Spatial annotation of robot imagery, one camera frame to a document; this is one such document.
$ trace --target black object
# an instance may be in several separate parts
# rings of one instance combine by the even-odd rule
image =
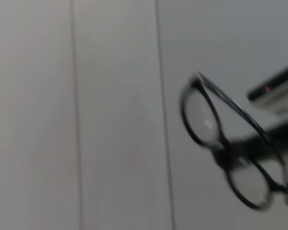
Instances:
[[[276,74],[273,78],[270,78],[268,81],[264,82],[256,89],[252,90],[250,93],[248,93],[247,97],[251,102],[255,101],[259,97],[268,94],[273,89],[286,81],[288,81],[288,67],[280,73]]]
[[[229,105],[234,111],[236,111],[244,120],[246,120],[259,134],[258,137],[248,139],[246,141],[229,141],[223,132],[222,123],[220,121],[219,115],[209,98],[205,88],[212,91],[217,97],[219,97],[223,102]],[[190,125],[190,121],[186,115],[186,103],[188,98],[194,91],[200,92],[200,94],[205,98],[206,102],[209,104],[213,115],[217,122],[217,137],[213,141],[205,141],[200,139]],[[184,89],[183,94],[180,99],[180,112],[183,123],[191,136],[191,138],[201,146],[209,148],[213,153],[213,156],[226,175],[226,179],[232,191],[235,195],[248,207],[252,209],[265,209],[269,206],[272,200],[273,192],[282,192],[286,196],[286,203],[288,204],[288,170],[283,160],[282,156],[278,153],[277,148],[275,148],[273,142],[271,141],[269,135],[256,123],[256,121],[247,114],[235,101],[229,98],[225,93],[223,93],[213,82],[206,78],[203,74],[198,73],[190,82],[190,84]],[[252,151],[257,149],[263,152],[273,153],[279,160],[282,172],[284,184],[278,184],[275,182],[269,174],[263,169],[263,167],[256,160],[256,154],[252,154]],[[232,175],[234,170],[241,166],[241,159],[244,159],[248,164],[253,164],[265,178],[268,186],[268,193],[266,194],[263,201],[259,204],[248,200],[237,188]]]

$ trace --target white surface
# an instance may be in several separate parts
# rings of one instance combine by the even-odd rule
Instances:
[[[169,151],[178,230],[288,230],[288,208],[277,195],[265,213],[248,209],[230,191],[211,154],[183,127],[178,98],[200,70],[261,125],[276,117],[252,108],[246,92],[288,65],[288,0],[159,0]],[[226,134],[251,132],[216,104]],[[277,164],[268,165],[280,178]]]
[[[169,230],[153,0],[75,2],[86,230]]]
[[[70,6],[0,1],[0,230],[77,230]]]

